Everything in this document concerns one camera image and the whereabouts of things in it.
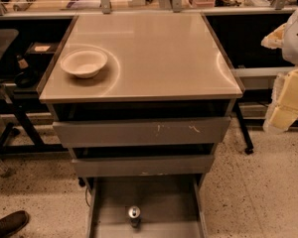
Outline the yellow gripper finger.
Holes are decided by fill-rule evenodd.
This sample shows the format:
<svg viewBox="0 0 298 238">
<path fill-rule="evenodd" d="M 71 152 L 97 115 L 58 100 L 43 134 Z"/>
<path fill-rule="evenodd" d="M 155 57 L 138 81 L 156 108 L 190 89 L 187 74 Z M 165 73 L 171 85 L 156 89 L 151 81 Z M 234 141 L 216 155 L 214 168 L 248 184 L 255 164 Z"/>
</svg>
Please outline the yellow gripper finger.
<svg viewBox="0 0 298 238">
<path fill-rule="evenodd" d="M 265 36 L 261 41 L 261 45 L 265 48 L 272 50 L 282 49 L 284 42 L 285 27 L 286 24 L 282 24 L 269 35 Z"/>
<path fill-rule="evenodd" d="M 278 73 L 273 84 L 263 130 L 270 134 L 287 131 L 298 118 L 298 66 L 288 73 Z"/>
</svg>

